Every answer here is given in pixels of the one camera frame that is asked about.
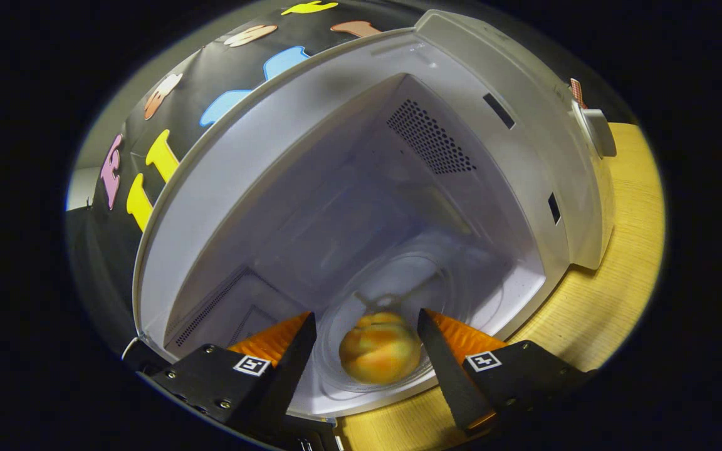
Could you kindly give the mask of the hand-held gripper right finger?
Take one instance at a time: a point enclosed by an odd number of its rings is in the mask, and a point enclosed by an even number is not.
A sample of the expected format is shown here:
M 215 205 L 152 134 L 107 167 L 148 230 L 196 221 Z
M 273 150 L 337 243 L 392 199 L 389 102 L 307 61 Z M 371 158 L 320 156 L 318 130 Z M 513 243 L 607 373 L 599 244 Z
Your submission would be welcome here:
M 509 345 L 426 308 L 419 312 L 417 332 L 456 427 L 465 433 L 529 422 L 596 375 L 533 341 Z

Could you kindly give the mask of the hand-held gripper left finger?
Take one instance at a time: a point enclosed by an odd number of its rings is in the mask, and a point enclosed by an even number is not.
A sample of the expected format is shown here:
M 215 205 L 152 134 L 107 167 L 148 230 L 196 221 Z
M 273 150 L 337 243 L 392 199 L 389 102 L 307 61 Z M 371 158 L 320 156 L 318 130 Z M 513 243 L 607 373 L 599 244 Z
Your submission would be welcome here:
M 317 338 L 304 311 L 232 346 L 206 343 L 151 380 L 164 394 L 244 435 L 272 435 L 286 416 Z

